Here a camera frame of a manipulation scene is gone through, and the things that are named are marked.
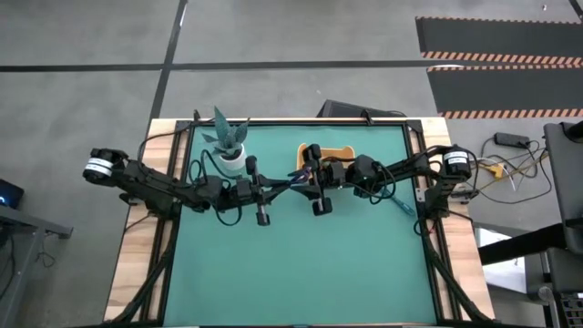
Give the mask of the black aluminium table frame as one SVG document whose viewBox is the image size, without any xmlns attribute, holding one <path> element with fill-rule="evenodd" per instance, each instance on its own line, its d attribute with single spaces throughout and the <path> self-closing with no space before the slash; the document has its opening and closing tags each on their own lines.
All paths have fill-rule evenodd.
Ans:
<svg viewBox="0 0 583 328">
<path fill-rule="evenodd" d="M 394 121 L 399 123 L 389 125 L 391 119 L 378 118 L 367 126 L 363 118 L 255 118 L 245 146 L 248 154 L 258 158 L 262 174 L 281 179 L 295 170 L 297 148 L 304 142 L 319 143 L 325 148 L 352 146 L 357 153 L 368 154 L 385 165 L 404 159 L 423 146 L 452 143 L 444 118 L 395 118 Z M 442 224 L 431 235 L 435 247 L 441 246 L 440 251 L 450 260 L 455 277 L 476 306 L 485 315 L 494 317 L 470 221 L 451 216 L 438 223 Z M 121 313 L 145 281 L 150 256 L 155 253 L 152 247 L 156 244 L 156 229 L 155 219 L 148 219 L 123 237 L 104 319 L 113 319 Z M 149 311 L 145 315 L 150 320 L 160 317 L 164 326 L 173 263 L 166 280 L 168 289 L 164 290 L 163 285 L 166 277 L 160 277 L 150 294 Z M 427 265 L 426 269 L 435 307 L 434 323 L 440 317 L 453 318 L 451 304 L 454 302 L 450 301 L 443 280 L 437 278 L 437 273 L 428 271 Z"/>
</svg>

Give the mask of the white round plant pot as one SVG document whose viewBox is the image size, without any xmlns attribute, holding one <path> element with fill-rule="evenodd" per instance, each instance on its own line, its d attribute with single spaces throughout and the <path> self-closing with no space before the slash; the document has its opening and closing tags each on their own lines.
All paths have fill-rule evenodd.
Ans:
<svg viewBox="0 0 583 328">
<path fill-rule="evenodd" d="M 247 153 L 245 146 L 242 145 L 240 150 L 238 150 L 233 156 L 225 157 L 223 155 L 218 155 L 221 169 L 231 176 L 242 175 L 246 171 L 246 158 Z"/>
</svg>

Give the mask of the black floor mats with stripes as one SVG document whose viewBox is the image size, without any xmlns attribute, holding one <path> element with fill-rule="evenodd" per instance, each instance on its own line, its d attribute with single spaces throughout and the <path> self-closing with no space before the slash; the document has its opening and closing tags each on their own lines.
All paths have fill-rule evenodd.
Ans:
<svg viewBox="0 0 583 328">
<path fill-rule="evenodd" d="M 583 118 L 583 67 L 429 67 L 438 115 L 446 119 Z"/>
</svg>

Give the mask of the black mat hazard stripe edge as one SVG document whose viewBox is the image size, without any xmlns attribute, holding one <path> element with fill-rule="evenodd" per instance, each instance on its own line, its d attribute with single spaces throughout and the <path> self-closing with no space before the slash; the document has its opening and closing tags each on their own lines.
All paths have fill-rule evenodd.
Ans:
<svg viewBox="0 0 583 328">
<path fill-rule="evenodd" d="M 418 16 L 421 55 L 427 58 L 571 63 L 583 58 L 583 24 Z"/>
</svg>

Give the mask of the green snake plant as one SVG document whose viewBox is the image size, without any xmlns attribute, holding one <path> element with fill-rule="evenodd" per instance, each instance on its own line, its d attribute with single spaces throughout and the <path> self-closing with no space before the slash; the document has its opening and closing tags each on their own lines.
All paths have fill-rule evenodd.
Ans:
<svg viewBox="0 0 583 328">
<path fill-rule="evenodd" d="M 216 136 L 202 134 L 203 139 L 214 148 L 213 152 L 225 159 L 235 159 L 242 153 L 243 142 L 248 134 L 250 120 L 232 126 L 223 113 L 214 108 L 214 126 Z"/>
</svg>

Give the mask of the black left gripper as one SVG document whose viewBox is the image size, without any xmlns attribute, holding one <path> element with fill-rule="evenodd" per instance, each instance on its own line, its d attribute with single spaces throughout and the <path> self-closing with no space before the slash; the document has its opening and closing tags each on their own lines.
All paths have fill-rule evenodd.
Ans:
<svg viewBox="0 0 583 328">
<path fill-rule="evenodd" d="M 269 226 L 271 219 L 265 206 L 271 205 L 280 194 L 288 190 L 291 182 L 288 179 L 267 179 L 260 174 L 255 156 L 246 158 L 246 172 L 251 178 L 236 180 L 234 200 L 240 206 L 255 203 L 258 225 Z"/>
</svg>

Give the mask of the yellow plastic bin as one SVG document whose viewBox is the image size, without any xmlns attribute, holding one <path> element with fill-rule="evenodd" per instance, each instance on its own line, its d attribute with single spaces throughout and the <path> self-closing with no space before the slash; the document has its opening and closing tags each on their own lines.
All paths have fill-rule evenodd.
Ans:
<svg viewBox="0 0 583 328">
<path fill-rule="evenodd" d="M 299 170 L 304 165 L 303 151 L 308 148 L 306 143 L 302 143 L 297 150 L 296 169 Z M 341 159 L 353 159 L 355 151 L 351 146 L 344 146 L 343 148 L 320 148 L 322 158 L 336 157 Z"/>
</svg>

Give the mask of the green table mat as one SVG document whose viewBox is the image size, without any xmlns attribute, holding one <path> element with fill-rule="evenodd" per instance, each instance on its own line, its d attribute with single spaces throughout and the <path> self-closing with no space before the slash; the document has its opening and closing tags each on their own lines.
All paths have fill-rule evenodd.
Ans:
<svg viewBox="0 0 583 328">
<path fill-rule="evenodd" d="M 181 212 L 167 326 L 434 323 L 410 181 L 372 204 L 331 190 L 332 211 L 288 190 L 267 209 Z"/>
</svg>

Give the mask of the black power adapter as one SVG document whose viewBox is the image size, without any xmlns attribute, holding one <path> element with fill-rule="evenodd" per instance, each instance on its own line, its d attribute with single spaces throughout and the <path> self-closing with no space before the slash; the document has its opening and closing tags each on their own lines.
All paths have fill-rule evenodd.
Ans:
<svg viewBox="0 0 583 328">
<path fill-rule="evenodd" d="M 494 135 L 494 142 L 498 146 L 527 149 L 530 144 L 530 138 L 522 135 L 497 132 Z"/>
</svg>

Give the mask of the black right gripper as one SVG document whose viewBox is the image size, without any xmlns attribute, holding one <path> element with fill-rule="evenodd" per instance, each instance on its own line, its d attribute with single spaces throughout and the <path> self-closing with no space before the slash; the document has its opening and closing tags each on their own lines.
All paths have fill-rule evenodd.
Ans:
<svg viewBox="0 0 583 328">
<path fill-rule="evenodd" d="M 345 182 L 345 162 L 341 158 L 322 158 L 320 146 L 311 144 L 303 151 L 304 167 L 309 174 L 301 174 L 291 179 L 291 189 L 312 201 L 315 216 L 332 211 L 332 201 L 326 197 L 327 189 L 338 189 Z"/>
</svg>

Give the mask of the black box device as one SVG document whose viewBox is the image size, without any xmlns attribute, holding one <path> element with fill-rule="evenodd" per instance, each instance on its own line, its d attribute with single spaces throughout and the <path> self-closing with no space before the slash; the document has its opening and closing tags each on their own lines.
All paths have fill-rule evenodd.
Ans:
<svg viewBox="0 0 583 328">
<path fill-rule="evenodd" d="M 403 112 L 397 110 L 381 110 L 362 107 L 350 103 L 327 99 L 324 101 L 317 118 L 362 118 L 365 114 L 373 118 L 405 118 Z"/>
</svg>

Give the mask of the grey desk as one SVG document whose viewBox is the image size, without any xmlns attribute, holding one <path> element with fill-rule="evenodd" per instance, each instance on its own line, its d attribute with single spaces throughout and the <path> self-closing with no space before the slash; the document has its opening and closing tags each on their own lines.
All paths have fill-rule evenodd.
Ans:
<svg viewBox="0 0 583 328">
<path fill-rule="evenodd" d="M 9 249 L 7 277 L 0 269 L 0 328 L 11 328 L 45 236 L 69 239 L 73 228 L 0 205 L 0 244 Z"/>
</svg>

